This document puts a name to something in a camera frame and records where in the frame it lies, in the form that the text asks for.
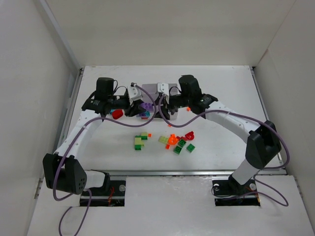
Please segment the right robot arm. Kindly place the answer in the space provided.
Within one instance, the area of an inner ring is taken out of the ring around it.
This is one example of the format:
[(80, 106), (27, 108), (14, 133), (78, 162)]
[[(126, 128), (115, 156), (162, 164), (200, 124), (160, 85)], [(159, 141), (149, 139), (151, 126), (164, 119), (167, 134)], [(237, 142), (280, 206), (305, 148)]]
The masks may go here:
[(214, 183), (219, 196), (239, 196), (247, 192), (251, 178), (263, 170), (281, 151), (281, 140), (275, 125), (251, 117), (236, 114), (224, 106), (216, 97), (203, 93), (193, 75), (179, 79), (180, 92), (168, 95), (159, 106), (175, 113), (179, 108), (189, 107), (197, 117), (215, 122), (238, 136), (246, 144), (245, 159), (229, 176), (228, 180)]

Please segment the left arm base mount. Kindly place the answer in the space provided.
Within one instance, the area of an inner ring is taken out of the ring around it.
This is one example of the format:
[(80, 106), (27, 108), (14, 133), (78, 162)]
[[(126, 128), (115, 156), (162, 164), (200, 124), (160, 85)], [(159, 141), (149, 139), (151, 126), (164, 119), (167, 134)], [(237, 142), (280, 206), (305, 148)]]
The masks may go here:
[(109, 189), (91, 188), (92, 199), (91, 207), (124, 207), (126, 180), (112, 180), (110, 181)]

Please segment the red rounded lego brick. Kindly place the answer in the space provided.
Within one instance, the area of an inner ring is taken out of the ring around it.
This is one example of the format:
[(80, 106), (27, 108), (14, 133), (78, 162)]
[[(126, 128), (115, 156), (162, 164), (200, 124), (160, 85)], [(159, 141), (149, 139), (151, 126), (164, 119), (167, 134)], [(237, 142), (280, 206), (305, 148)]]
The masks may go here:
[(112, 115), (112, 118), (113, 118), (114, 120), (117, 120), (117, 119), (121, 118), (121, 117), (124, 115), (124, 112), (123, 112), (123, 110), (121, 110), (121, 109), (117, 109), (117, 110), (114, 110), (114, 111), (111, 113), (111, 115)]

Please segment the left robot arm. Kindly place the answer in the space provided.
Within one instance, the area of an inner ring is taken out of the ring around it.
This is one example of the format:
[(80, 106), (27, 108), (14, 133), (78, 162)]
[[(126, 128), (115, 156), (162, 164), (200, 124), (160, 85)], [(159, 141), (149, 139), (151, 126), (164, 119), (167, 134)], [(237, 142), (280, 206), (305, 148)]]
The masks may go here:
[(55, 200), (57, 191), (69, 196), (79, 195), (90, 188), (108, 190), (110, 176), (106, 172), (84, 170), (80, 158), (94, 132), (106, 120), (111, 110), (135, 111), (141, 103), (139, 86), (132, 83), (124, 95), (114, 95), (114, 79), (101, 77), (96, 82), (95, 91), (84, 102), (80, 116), (64, 142), (52, 154), (43, 158), (43, 168), (48, 188), (53, 190)]

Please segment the purple curved lego brick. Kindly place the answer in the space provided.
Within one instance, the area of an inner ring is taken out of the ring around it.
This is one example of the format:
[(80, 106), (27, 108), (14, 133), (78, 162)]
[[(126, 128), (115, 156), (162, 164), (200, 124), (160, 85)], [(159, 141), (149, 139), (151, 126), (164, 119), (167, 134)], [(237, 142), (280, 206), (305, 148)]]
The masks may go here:
[(142, 108), (144, 108), (148, 112), (153, 112), (154, 111), (154, 105), (152, 103), (143, 102), (143, 103), (140, 104), (140, 106)]

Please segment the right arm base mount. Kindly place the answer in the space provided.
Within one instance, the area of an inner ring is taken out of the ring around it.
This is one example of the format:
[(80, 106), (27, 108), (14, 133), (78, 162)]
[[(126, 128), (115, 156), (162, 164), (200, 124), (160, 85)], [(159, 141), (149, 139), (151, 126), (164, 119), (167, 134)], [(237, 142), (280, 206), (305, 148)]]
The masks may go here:
[(215, 197), (215, 206), (260, 206), (257, 187), (253, 179), (250, 179), (244, 185), (233, 182), (229, 179), (212, 180), (211, 192)]

